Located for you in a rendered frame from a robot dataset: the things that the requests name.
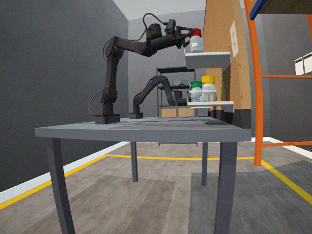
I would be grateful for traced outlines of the clear glass bottle with yellow cap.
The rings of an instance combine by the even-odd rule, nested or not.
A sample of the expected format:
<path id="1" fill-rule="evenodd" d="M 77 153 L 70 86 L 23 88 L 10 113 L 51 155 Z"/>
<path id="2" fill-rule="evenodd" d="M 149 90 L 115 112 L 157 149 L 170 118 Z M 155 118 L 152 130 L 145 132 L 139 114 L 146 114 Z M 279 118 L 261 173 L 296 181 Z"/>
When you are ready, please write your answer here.
<path id="1" fill-rule="evenodd" d="M 216 101 L 216 92 L 215 92 L 215 77 L 214 76 L 203 76 L 202 79 L 202 101 Z"/>

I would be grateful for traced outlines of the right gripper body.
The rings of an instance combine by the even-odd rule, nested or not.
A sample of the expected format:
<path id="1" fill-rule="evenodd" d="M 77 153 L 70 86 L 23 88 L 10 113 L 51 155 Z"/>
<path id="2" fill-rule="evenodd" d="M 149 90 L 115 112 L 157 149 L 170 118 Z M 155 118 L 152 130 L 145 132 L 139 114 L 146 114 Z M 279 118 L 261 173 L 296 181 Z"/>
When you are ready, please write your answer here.
<path id="1" fill-rule="evenodd" d="M 177 48 L 180 49 L 182 46 L 182 41 L 178 40 L 177 31 L 174 30 L 173 27 L 170 28 L 170 31 L 168 31 L 168 29 L 167 29 L 168 23 L 169 22 L 167 22 L 166 28 L 164 29 L 164 31 L 167 35 L 161 36 L 161 42 L 165 48 L 176 45 Z"/>

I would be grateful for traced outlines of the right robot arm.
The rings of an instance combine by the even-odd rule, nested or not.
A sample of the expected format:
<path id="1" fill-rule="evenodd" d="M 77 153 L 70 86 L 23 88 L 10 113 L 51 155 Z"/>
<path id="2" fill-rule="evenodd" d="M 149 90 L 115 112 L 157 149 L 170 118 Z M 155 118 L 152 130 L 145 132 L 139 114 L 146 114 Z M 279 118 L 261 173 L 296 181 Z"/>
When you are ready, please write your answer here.
<path id="1" fill-rule="evenodd" d="M 160 25 L 154 23 L 146 29 L 145 42 L 125 40 L 116 36 L 112 37 L 111 41 L 105 49 L 105 55 L 107 58 L 107 72 L 104 90 L 102 91 L 102 98 L 100 101 L 100 103 L 103 103 L 103 115 L 95 115 L 95 117 L 110 117 L 120 115 L 113 113 L 113 103 L 115 103 L 117 100 L 117 65 L 119 59 L 121 59 L 123 55 L 124 50 L 135 52 L 146 57 L 151 57 L 153 54 L 157 53 L 158 50 L 165 48 L 161 42 L 161 36 L 162 32 Z"/>

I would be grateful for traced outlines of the clear bottle with red cap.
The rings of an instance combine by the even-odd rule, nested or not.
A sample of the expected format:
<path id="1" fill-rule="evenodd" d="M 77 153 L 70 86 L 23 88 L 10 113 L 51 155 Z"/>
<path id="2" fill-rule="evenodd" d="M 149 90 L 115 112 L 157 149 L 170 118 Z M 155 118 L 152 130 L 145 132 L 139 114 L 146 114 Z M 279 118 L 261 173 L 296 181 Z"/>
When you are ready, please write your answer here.
<path id="1" fill-rule="evenodd" d="M 194 28 L 195 32 L 189 36 L 191 53 L 204 53 L 201 30 Z"/>

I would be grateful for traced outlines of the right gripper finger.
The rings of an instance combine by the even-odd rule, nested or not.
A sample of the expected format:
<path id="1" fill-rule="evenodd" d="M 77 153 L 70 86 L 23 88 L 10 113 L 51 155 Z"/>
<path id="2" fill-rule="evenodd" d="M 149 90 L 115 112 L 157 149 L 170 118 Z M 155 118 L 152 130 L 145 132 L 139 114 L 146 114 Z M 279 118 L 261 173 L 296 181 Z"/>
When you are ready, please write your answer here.
<path id="1" fill-rule="evenodd" d="M 190 40 L 185 42 L 185 39 L 182 40 L 183 47 L 186 47 L 190 43 Z"/>
<path id="2" fill-rule="evenodd" d="M 185 35 L 182 36 L 181 34 L 181 30 L 188 30 L 188 31 L 191 31 Z M 195 29 L 193 28 L 186 28 L 186 27 L 181 27 L 181 26 L 176 26 L 176 31 L 177 31 L 177 36 L 178 36 L 178 40 L 179 41 L 182 41 L 184 40 L 185 38 L 187 38 L 189 35 L 193 34 L 195 32 Z"/>

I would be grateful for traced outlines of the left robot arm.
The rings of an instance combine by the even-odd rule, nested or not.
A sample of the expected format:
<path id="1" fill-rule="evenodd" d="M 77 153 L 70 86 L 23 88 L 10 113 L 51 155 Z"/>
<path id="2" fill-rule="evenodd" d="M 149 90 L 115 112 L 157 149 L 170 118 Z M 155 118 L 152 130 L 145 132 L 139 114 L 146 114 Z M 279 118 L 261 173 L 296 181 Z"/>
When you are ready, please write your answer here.
<path id="1" fill-rule="evenodd" d="M 170 106 L 174 106 L 174 104 L 177 105 L 183 105 L 183 101 L 182 101 L 182 91 L 176 91 L 174 92 L 174 96 L 175 96 L 175 100 L 173 98 L 170 86 L 168 84 L 167 81 L 167 77 L 165 76 L 154 76 L 152 81 L 150 82 L 150 84 L 142 91 L 141 94 L 139 94 L 133 103 L 133 113 L 129 113 L 129 114 L 142 114 L 140 112 L 140 107 L 139 105 L 144 101 L 144 99 L 146 98 L 146 96 L 158 85 L 162 83 L 166 97 L 167 97 L 167 101 L 168 104 Z"/>

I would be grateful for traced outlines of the clear bottle with green cap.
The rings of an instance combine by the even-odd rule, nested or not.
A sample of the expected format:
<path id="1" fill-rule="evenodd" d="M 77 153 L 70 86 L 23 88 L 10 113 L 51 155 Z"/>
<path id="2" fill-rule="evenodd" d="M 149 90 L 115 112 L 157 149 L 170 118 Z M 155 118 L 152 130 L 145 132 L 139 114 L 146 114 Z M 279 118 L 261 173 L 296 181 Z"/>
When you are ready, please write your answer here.
<path id="1" fill-rule="evenodd" d="M 191 102 L 202 102 L 202 81 L 191 81 Z"/>

